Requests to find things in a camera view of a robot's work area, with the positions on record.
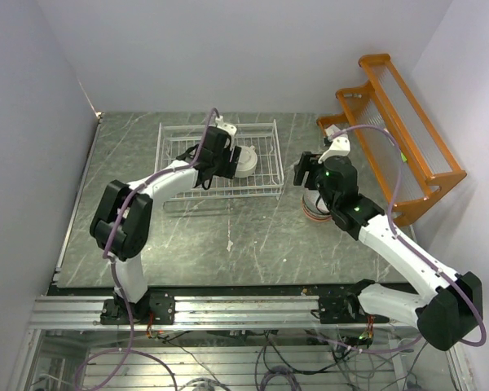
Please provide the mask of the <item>white handled bowl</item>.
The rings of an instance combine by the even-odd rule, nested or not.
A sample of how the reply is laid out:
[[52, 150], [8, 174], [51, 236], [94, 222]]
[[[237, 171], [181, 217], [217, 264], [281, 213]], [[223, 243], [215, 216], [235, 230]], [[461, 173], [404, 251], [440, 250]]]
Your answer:
[[241, 148], [239, 174], [236, 178], [247, 178], [255, 173], [258, 155], [255, 146], [243, 146]]

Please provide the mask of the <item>grey blue bowl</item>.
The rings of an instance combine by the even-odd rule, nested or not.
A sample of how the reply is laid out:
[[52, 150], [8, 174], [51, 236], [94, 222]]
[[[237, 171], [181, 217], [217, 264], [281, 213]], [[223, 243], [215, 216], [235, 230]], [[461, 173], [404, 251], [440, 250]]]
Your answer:
[[303, 204], [315, 215], [328, 215], [329, 211], [318, 191], [306, 189], [303, 193]]

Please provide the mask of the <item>white wire dish rack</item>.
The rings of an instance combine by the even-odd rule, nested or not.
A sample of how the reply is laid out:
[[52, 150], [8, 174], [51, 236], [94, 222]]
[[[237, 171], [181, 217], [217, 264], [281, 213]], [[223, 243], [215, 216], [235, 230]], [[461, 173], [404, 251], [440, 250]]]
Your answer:
[[[159, 126], [155, 170], [168, 166], [174, 158], [199, 142], [203, 125]], [[280, 197], [284, 168], [276, 120], [238, 123], [235, 144], [241, 147], [240, 161], [233, 179], [214, 178], [210, 189], [197, 187], [177, 194], [173, 201]]]

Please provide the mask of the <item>beige patterned bowl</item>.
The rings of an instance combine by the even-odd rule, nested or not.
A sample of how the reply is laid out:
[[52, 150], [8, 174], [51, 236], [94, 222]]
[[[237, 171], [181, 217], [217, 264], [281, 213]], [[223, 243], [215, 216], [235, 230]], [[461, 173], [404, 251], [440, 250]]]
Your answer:
[[331, 220], [331, 217], [329, 215], [314, 213], [313, 211], [308, 209], [305, 205], [302, 206], [302, 211], [310, 220], [314, 222], [328, 222]]

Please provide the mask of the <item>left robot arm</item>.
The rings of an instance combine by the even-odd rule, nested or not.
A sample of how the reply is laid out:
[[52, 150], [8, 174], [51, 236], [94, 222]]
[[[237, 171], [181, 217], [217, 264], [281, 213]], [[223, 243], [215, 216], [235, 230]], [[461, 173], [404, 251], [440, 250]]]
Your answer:
[[122, 325], [174, 321], [174, 308], [152, 297], [143, 275], [145, 247], [154, 207], [179, 193], [210, 189], [215, 177], [233, 179], [241, 148], [237, 128], [229, 123], [208, 125], [198, 144], [189, 147], [164, 169], [138, 181], [110, 182], [90, 224], [90, 235], [110, 264], [113, 297], [104, 302], [100, 322]]

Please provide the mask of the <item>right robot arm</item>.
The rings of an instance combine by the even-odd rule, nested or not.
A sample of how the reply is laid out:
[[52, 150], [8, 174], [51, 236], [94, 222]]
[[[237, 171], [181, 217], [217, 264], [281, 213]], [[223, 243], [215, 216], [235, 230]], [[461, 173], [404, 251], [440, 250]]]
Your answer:
[[302, 205], [313, 218], [331, 220], [351, 238], [389, 262], [411, 284], [412, 293], [372, 280], [355, 285], [343, 302], [352, 322], [381, 315], [414, 327], [434, 348], [464, 343], [482, 325], [482, 281], [445, 266], [410, 240], [374, 201], [359, 193], [358, 172], [346, 156], [303, 152], [294, 167]]

